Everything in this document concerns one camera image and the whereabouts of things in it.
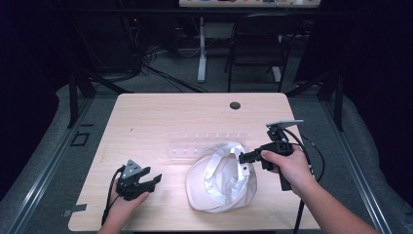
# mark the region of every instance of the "hand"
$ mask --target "hand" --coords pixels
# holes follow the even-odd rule
[[[263,150],[261,151],[261,156],[275,164],[274,173],[278,170],[282,171],[282,174],[291,184],[292,191],[299,195],[300,187],[309,182],[315,182],[313,175],[310,172],[308,162],[298,145],[293,145],[293,152],[289,156],[282,156],[280,154]]]
[[[117,185],[118,179],[116,179],[113,183],[110,195],[110,204],[112,204],[113,201],[115,202],[109,209],[109,215],[105,223],[97,233],[120,233],[122,228],[133,215],[134,210],[149,197],[149,192],[144,192],[137,198],[127,201],[121,197],[118,197],[119,194],[116,192]]]

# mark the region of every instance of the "table top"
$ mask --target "table top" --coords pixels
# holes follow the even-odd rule
[[[234,101],[241,108],[232,109],[230,103]],[[234,138],[238,138],[246,150],[253,150],[270,142],[267,123],[293,119],[284,94],[120,95],[77,202],[77,205],[87,204],[86,210],[72,214],[69,229],[99,229],[110,180],[129,159],[142,168],[151,167],[151,173],[141,182],[146,177],[150,180],[159,174],[163,176],[124,230],[293,229],[298,196],[282,191],[279,176],[262,170],[259,163],[254,164],[257,192],[248,206],[220,214],[193,210],[187,199],[185,179],[196,161],[196,153],[186,156],[179,153],[193,150],[194,145],[203,147]],[[296,126],[289,129],[299,136]],[[183,140],[175,144],[176,136],[189,137],[187,142],[191,143],[185,144]],[[307,208],[300,228],[319,229]]]
[[[180,7],[189,8],[317,8],[321,0],[179,0]]]

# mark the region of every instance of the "cable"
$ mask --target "cable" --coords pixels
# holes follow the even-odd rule
[[[166,73],[164,73],[160,70],[157,70],[157,69],[145,64],[145,63],[143,63],[142,66],[146,67],[149,72],[152,72],[153,74],[156,74],[158,76],[161,76],[161,77],[165,78],[167,81],[169,81],[170,84],[171,84],[171,82],[175,82],[176,84],[181,85],[185,88],[188,88],[188,89],[190,89],[190,90],[192,90],[196,93],[208,93],[208,91],[206,89],[202,88],[202,87],[195,86],[195,85],[192,85],[192,84],[187,83],[185,81],[176,79],[176,78],[174,78],[174,77],[172,77],[172,76],[170,76],[170,75],[168,75],[168,74],[166,74]]]
[[[123,172],[125,169],[125,166],[122,166],[121,168],[119,168],[116,173],[113,175],[112,180],[110,181],[110,185],[109,185],[109,192],[107,193],[107,200],[106,200],[106,207],[103,211],[103,216],[102,216],[102,222],[101,225],[103,226],[103,223],[106,221],[107,216],[109,215],[109,209],[112,207],[112,205],[115,203],[115,201],[119,198],[119,195],[115,198],[115,200],[113,200],[113,202],[109,205],[110,203],[110,195],[112,194],[112,187],[113,187],[113,182],[115,181],[116,176]]]
[[[306,147],[304,146],[304,144],[301,142],[301,140],[300,140],[292,131],[290,131],[290,130],[288,130],[288,129],[282,129],[282,130],[283,130],[284,132],[288,133],[290,136],[292,136],[292,137],[297,141],[298,145],[301,147],[301,149],[302,149],[303,152],[304,152],[304,155],[306,156],[307,162],[308,162],[308,164],[309,164],[310,172],[311,172],[312,175],[314,175],[313,168],[312,168],[312,164],[311,164],[311,161],[310,161],[310,157],[309,157],[309,154],[308,154],[307,149],[306,149]],[[319,178],[316,178],[317,182],[319,182],[319,181],[321,180],[323,174],[324,174],[324,169],[325,169],[324,156],[321,154],[321,151],[319,151],[319,149],[316,147],[316,145],[315,145],[314,143],[312,143],[309,139],[307,139],[307,138],[304,137],[304,136],[301,136],[301,137],[302,137],[303,139],[307,140],[307,141],[314,147],[314,149],[319,153],[319,156],[320,156],[321,161],[322,161],[321,173],[320,173],[320,175],[319,175]],[[301,200],[300,200],[300,205],[299,205],[299,207],[298,207],[297,217],[296,217],[296,219],[295,219],[295,225],[294,225],[293,234],[297,234],[297,233],[298,233],[298,230],[299,230],[299,228],[300,228],[300,222],[301,222],[301,217],[302,217],[303,212],[304,212],[304,206],[305,206],[304,201],[301,199]]]
[[[189,57],[193,57],[193,56],[197,55],[198,52],[200,51],[200,49],[201,49],[200,47],[194,48],[194,49],[186,48],[186,49],[178,49],[177,51],[179,52],[180,55],[182,55],[186,58],[189,58]],[[196,51],[194,53],[192,53],[191,55],[186,55],[185,53],[182,52],[182,51],[185,51],[185,50],[196,50]]]
[[[308,138],[306,138],[305,136],[301,135],[301,137],[303,139],[305,139],[306,141],[308,141],[313,148],[317,151],[317,153],[319,154],[319,157],[321,158],[321,172],[319,173],[319,177],[317,178],[317,182],[319,182],[322,179],[322,176],[324,176],[324,171],[325,171],[325,159],[324,156],[322,155],[321,151],[319,150],[319,148],[312,142],[310,141]]]

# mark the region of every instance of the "dark background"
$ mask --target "dark background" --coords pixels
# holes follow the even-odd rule
[[[139,56],[120,18],[80,17],[73,24],[69,18],[46,12],[47,7],[76,7],[82,2],[70,1],[75,6],[54,1],[1,2],[1,198],[52,122],[58,106],[56,91],[68,83],[74,64],[100,72],[139,70]],[[177,1],[159,1],[158,6],[137,2],[139,7],[177,7]],[[296,81],[316,79],[346,55],[341,72],[345,95],[373,135],[389,185],[413,205],[413,8],[407,2],[324,0],[321,12],[356,12],[361,17],[356,21],[316,20]],[[97,6],[118,7],[110,0],[98,1]],[[182,19],[161,16],[141,22],[171,50],[175,49],[173,27],[177,23]],[[91,44],[85,45],[80,35],[89,37]]]

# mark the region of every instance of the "chair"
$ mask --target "chair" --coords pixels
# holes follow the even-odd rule
[[[300,26],[301,20],[292,15],[251,14],[238,19],[233,27],[225,64],[228,93],[231,92],[233,66],[267,66],[268,71],[273,66],[282,67],[278,84],[280,92],[291,42]],[[281,40],[281,35],[288,35],[287,40]],[[264,83],[277,84],[276,81]]]

